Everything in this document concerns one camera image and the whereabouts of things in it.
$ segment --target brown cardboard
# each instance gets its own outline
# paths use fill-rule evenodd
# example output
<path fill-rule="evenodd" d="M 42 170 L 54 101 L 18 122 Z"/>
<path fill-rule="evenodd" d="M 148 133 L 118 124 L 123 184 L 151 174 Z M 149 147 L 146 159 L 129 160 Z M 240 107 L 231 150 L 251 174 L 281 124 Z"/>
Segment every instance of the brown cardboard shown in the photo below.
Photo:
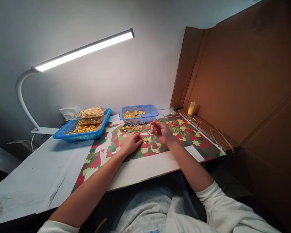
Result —
<path fill-rule="evenodd" d="M 170 107 L 179 107 L 183 104 L 204 31 L 192 27 L 185 28 Z"/>
<path fill-rule="evenodd" d="M 263 0 L 208 32 L 182 106 L 244 147 L 230 171 L 291 231 L 291 4 Z"/>

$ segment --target electrical outlet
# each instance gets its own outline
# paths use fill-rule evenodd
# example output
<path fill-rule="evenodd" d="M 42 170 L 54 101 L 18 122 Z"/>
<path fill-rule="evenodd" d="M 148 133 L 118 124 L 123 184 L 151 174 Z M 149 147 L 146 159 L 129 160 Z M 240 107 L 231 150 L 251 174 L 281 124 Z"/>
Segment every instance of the electrical outlet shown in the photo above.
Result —
<path fill-rule="evenodd" d="M 63 107 L 61 109 L 59 109 L 59 111 L 61 112 L 62 116 L 68 120 L 71 117 L 73 117 L 74 115 L 76 115 L 77 113 L 80 112 L 79 107 L 74 106 L 74 107 Z"/>

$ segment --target white table surface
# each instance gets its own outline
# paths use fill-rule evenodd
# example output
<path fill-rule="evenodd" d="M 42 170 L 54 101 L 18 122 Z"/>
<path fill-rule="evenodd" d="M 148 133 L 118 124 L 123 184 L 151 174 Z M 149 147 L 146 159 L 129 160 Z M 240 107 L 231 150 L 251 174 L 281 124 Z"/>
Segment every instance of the white table surface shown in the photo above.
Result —
<path fill-rule="evenodd" d="M 159 110 L 157 118 L 169 112 L 175 113 Z M 109 121 L 119 122 L 118 115 Z M 92 144 L 53 137 L 42 144 L 0 183 L 0 223 L 58 207 L 70 195 Z M 200 160 L 198 154 L 193 156 Z M 109 190 L 177 169 L 170 152 L 130 160 L 121 165 Z"/>

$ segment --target desk lamp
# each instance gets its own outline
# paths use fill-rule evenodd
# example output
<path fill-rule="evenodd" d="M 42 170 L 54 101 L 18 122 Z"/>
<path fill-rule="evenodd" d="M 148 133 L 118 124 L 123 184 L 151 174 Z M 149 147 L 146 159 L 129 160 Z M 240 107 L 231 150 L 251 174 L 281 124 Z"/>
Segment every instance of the desk lamp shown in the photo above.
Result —
<path fill-rule="evenodd" d="M 31 122 L 35 125 L 35 129 L 33 129 L 32 133 L 39 133 L 39 134 L 55 134 L 59 129 L 57 128 L 46 128 L 46 127 L 40 127 L 37 122 L 33 119 L 33 117 L 30 115 L 22 95 L 22 84 L 26 77 L 31 75 L 32 73 L 39 73 L 44 72 L 50 68 L 53 68 L 55 66 L 58 66 L 60 64 L 63 64 L 65 62 L 71 61 L 73 59 L 76 59 L 78 57 L 84 56 L 86 54 L 89 54 L 91 52 L 106 48 L 110 45 L 114 45 L 116 43 L 134 38 L 134 32 L 133 29 L 126 30 L 124 32 L 120 32 L 118 34 L 115 34 L 113 36 L 107 37 L 105 39 L 101 39 L 99 41 L 90 43 L 88 45 L 82 46 L 78 49 L 72 50 L 70 52 L 67 52 L 63 55 L 57 56 L 55 58 L 52 58 L 48 61 L 42 62 L 38 65 L 35 65 L 31 67 L 31 69 L 25 71 L 22 73 L 17 81 L 16 81 L 16 92 L 17 97 L 20 102 L 20 105 L 23 107 L 23 110 L 25 111 L 26 115 L 29 117 Z"/>

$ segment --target person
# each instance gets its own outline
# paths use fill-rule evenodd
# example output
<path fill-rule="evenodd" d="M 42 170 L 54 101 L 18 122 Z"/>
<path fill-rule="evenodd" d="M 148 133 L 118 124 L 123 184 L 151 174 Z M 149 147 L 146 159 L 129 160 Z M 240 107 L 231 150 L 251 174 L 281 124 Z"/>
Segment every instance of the person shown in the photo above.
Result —
<path fill-rule="evenodd" d="M 205 207 L 207 223 L 187 205 L 185 195 L 174 195 L 157 187 L 136 194 L 118 217 L 111 232 L 279 232 L 253 210 L 227 197 L 211 175 L 157 120 L 151 122 L 151 134 L 166 143 L 188 183 Z M 124 158 L 143 140 L 140 134 L 128 134 L 121 149 L 76 189 L 40 228 L 43 232 L 78 232 L 107 191 Z"/>

